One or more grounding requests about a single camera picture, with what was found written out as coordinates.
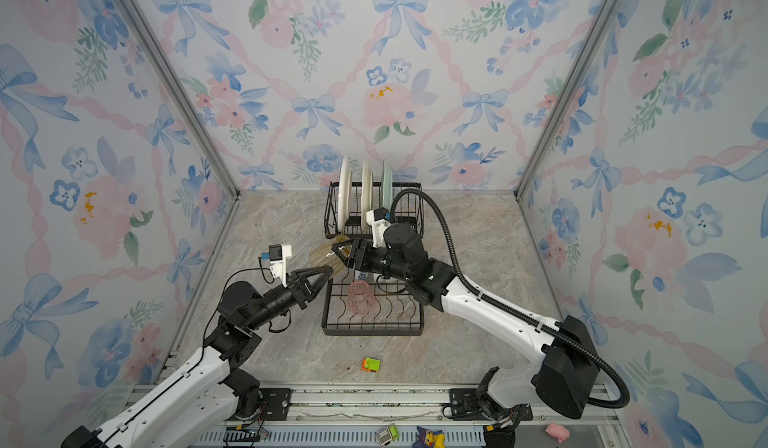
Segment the yellow transparent cup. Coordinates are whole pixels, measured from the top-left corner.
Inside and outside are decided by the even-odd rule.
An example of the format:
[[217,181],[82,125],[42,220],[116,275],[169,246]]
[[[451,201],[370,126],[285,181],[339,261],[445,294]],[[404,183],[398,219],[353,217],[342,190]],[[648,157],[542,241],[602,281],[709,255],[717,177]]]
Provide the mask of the yellow transparent cup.
[[323,265],[329,265],[334,269],[333,278],[336,281],[341,281],[349,275],[349,269],[344,265],[342,260],[333,251],[333,246],[341,244],[341,251],[344,256],[348,256],[350,253],[350,239],[345,235],[339,235],[333,239],[326,240],[314,248],[308,257],[309,266],[312,268],[321,267]]

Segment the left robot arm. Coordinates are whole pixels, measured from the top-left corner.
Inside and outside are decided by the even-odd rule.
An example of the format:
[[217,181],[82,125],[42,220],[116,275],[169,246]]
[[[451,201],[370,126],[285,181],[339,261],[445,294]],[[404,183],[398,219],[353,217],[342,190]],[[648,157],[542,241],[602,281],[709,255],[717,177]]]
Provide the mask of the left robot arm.
[[329,265],[291,272],[264,294],[246,281],[227,286],[215,329],[173,374],[122,413],[90,430],[80,426],[63,447],[187,447],[233,416],[249,419],[264,407],[260,382],[241,366],[261,343],[257,330],[297,306],[307,307],[327,285]]

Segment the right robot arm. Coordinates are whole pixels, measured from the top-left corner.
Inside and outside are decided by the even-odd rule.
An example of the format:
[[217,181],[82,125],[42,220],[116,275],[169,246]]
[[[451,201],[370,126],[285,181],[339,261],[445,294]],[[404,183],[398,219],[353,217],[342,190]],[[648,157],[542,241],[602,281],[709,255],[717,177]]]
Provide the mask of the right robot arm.
[[475,409],[487,419],[503,420],[515,407],[538,402],[566,418],[582,417],[599,368],[585,354],[594,346],[579,320],[559,322],[477,286],[467,288],[453,266],[427,254],[407,225],[391,226],[380,244],[353,239],[332,251],[344,266],[403,283],[420,304],[478,326],[528,359],[526,366],[493,367],[485,374]]

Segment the pink transparent cup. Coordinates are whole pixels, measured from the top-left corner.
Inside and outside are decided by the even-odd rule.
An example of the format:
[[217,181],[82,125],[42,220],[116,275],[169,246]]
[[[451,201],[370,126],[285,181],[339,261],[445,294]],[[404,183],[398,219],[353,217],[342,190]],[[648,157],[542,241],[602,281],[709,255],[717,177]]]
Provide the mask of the pink transparent cup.
[[357,280],[349,285],[347,307],[353,316],[361,318],[375,317],[379,313],[375,291],[367,281]]

